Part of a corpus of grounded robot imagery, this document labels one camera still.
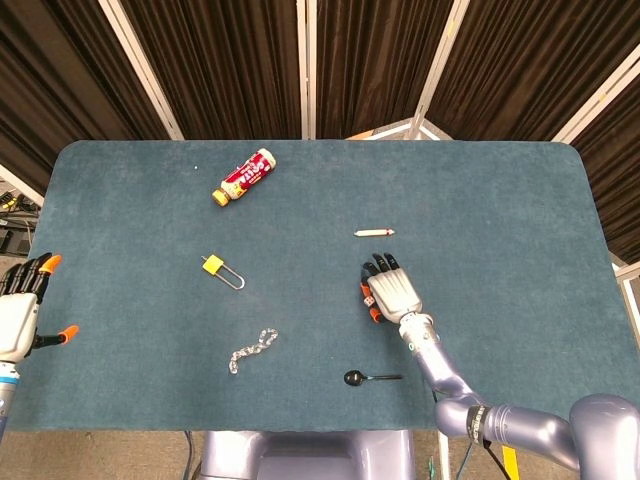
table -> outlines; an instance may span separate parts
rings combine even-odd
[[[275,172],[225,208],[211,191],[266,147]],[[387,238],[358,229],[391,227]],[[331,431],[434,426],[432,400],[358,282],[390,251],[469,383],[567,417],[640,399],[640,365],[578,154],[552,143],[83,141],[56,163],[33,255],[64,262],[21,364],[10,427]],[[216,253],[236,292],[201,269]],[[232,351],[260,330],[258,357]],[[402,373],[353,388],[342,376]]]

brown curtain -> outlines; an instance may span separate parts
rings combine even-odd
[[[318,138],[415,113],[452,0],[318,1]]]
[[[97,2],[7,0],[0,22],[0,163],[32,188],[75,140],[167,138]]]
[[[640,260],[640,77],[576,138],[609,250]]]
[[[124,0],[187,139],[300,138],[295,0]]]
[[[638,0],[473,1],[427,118],[456,139],[550,140],[638,43]]]

robotic hand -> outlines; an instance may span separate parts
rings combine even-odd
[[[40,304],[61,260],[46,253],[15,265],[0,280],[0,442],[20,380],[16,364],[34,349],[68,343],[78,333],[72,325],[57,335],[37,334]]]
[[[373,254],[363,265],[360,287],[376,323],[382,317],[399,333],[433,391],[436,425],[447,436],[468,436],[485,448],[498,442],[543,455],[582,479],[640,480],[640,411],[615,395],[578,400],[570,422],[516,405],[489,405],[457,371],[445,352],[434,321],[422,313],[422,300],[406,272],[389,253]]]

